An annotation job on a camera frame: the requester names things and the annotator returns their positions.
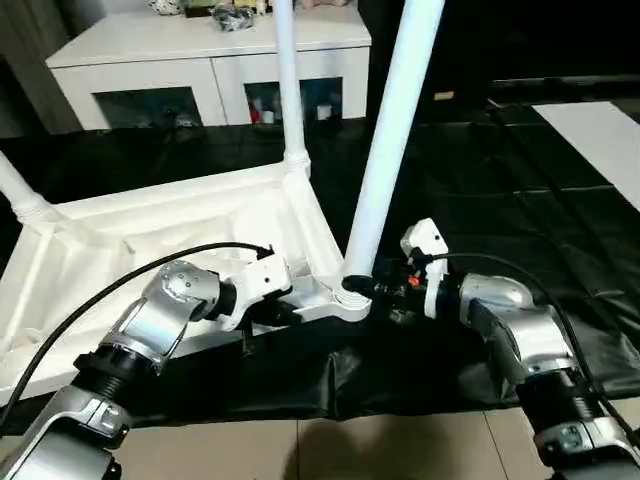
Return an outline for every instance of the black cable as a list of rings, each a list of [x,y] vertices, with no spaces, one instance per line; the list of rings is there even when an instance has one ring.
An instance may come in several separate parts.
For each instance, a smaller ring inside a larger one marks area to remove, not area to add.
[[[638,436],[636,435],[635,431],[633,430],[631,425],[629,425],[629,423],[627,423],[627,421],[622,417],[622,415],[620,415],[620,412],[618,412],[618,410],[609,401],[609,399],[606,396],[607,395],[606,392],[601,388],[600,384],[596,381],[593,375],[593,372],[589,367],[589,363],[587,362],[587,357],[585,356],[584,351],[580,346],[580,341],[578,340],[576,332],[573,329],[571,320],[569,320],[569,316],[566,314],[566,312],[562,308],[562,305],[560,305],[560,302],[558,301],[558,299],[547,288],[545,288],[544,284],[540,280],[538,280],[538,278],[535,275],[533,275],[523,267],[513,262],[510,262],[509,260],[505,260],[504,258],[497,257],[495,255],[488,255],[484,253],[442,253],[439,255],[427,255],[427,264],[432,263],[436,260],[450,259],[450,258],[478,258],[478,259],[490,260],[494,263],[498,263],[500,265],[503,265],[511,270],[514,270],[522,274],[533,285],[535,285],[535,287],[538,290],[540,290],[540,292],[546,297],[547,302],[550,305],[552,305],[553,308],[555,308],[558,314],[558,317],[560,318],[560,322],[562,323],[562,326],[564,327],[564,330],[567,334],[569,343],[571,344],[571,348],[573,350],[573,353],[575,354],[578,365],[580,366],[580,370],[582,370],[582,373],[590,389],[595,394],[598,401],[602,403],[602,405],[604,406],[605,410],[609,413],[609,415],[615,418],[615,420],[618,422],[620,427],[624,430],[624,433],[626,434],[629,441],[636,448],[640,448],[640,440],[638,439]]]
[[[20,377],[20,380],[16,384],[16,387],[13,389],[11,393],[11,397],[7,402],[7,405],[4,407],[2,411],[2,416],[0,417],[0,439],[4,437],[4,430],[7,423],[7,419],[11,415],[11,411],[15,408],[20,397],[24,393],[24,389],[27,387],[33,372],[35,372],[36,368],[47,354],[47,352],[51,349],[53,344],[60,338],[60,336],[71,326],[73,323],[84,315],[91,307],[97,304],[100,300],[107,297],[122,285],[127,282],[130,282],[136,277],[139,277],[143,273],[147,273],[155,268],[158,268],[164,265],[167,262],[171,262],[178,258],[186,257],[187,255],[192,255],[194,253],[203,252],[206,250],[217,250],[219,248],[243,248],[247,250],[254,250],[258,253],[258,257],[264,257],[272,253],[271,250],[260,247],[258,245],[251,245],[249,243],[241,243],[241,242],[220,242],[220,243],[208,243],[205,245],[199,245],[197,247],[188,248],[186,250],[182,250],[180,252],[172,253],[171,255],[167,255],[166,257],[159,258],[147,265],[144,265],[131,273],[126,274],[124,277],[116,280],[111,285],[94,295],[91,299],[85,302],[82,306],[80,306],[76,311],[74,311],[71,315],[69,315],[64,322],[62,322],[58,327],[47,337],[47,339],[42,343],[36,354],[33,356],[29,365],[25,369],[24,373]]]

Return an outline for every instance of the white cabinet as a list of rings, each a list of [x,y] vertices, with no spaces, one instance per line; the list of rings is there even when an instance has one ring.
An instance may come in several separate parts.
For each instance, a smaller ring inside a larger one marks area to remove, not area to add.
[[[295,25],[307,119],[364,117],[371,37],[357,9],[299,10]],[[277,122],[274,28],[272,16],[223,33],[210,18],[110,15],[47,64],[86,130]]]

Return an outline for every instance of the cabinet door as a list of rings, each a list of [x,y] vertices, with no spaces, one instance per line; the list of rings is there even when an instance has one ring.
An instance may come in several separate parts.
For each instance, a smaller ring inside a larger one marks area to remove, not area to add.
[[[208,58],[52,71],[85,130],[226,124]]]
[[[212,60],[229,125],[277,123],[276,54]],[[298,52],[305,121],[366,115],[369,48]]]

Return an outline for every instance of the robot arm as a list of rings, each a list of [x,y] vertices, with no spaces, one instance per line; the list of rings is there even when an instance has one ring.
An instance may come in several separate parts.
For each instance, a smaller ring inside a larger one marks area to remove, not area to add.
[[[132,428],[127,411],[145,380],[159,375],[190,322],[205,318],[238,327],[247,310],[291,279],[271,255],[222,281],[217,273],[177,260],[151,280],[95,352],[81,355],[79,373],[59,390],[0,465],[6,480],[114,480],[117,449]]]
[[[454,310],[479,332],[515,387],[554,479],[640,479],[638,452],[585,382],[553,307],[536,305],[529,289],[511,278],[448,274],[445,259],[429,263],[429,255],[448,251],[431,220],[411,227],[401,246],[408,272],[400,283],[347,277],[345,288],[432,319]]]

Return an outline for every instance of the black plastic sheet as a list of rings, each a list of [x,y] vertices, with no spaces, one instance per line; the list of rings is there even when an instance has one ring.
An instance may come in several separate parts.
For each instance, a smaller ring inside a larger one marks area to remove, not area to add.
[[[370,138],[364,121],[307,132],[311,181],[343,251]],[[282,138],[248,126],[123,130],[0,149],[58,203],[276,162]],[[416,125],[377,268],[402,256],[400,237],[425,217],[451,251],[501,255],[541,278],[560,297],[610,395],[640,394],[640,214],[533,110]],[[0,221],[8,258],[19,228],[4,204]],[[454,267],[513,276],[480,260]],[[256,341],[247,358],[231,344],[170,361],[133,409],[137,425],[417,415],[516,400],[479,336],[452,318],[401,326],[376,308],[361,323],[329,318]],[[12,430],[24,429],[45,401],[22,402]]]

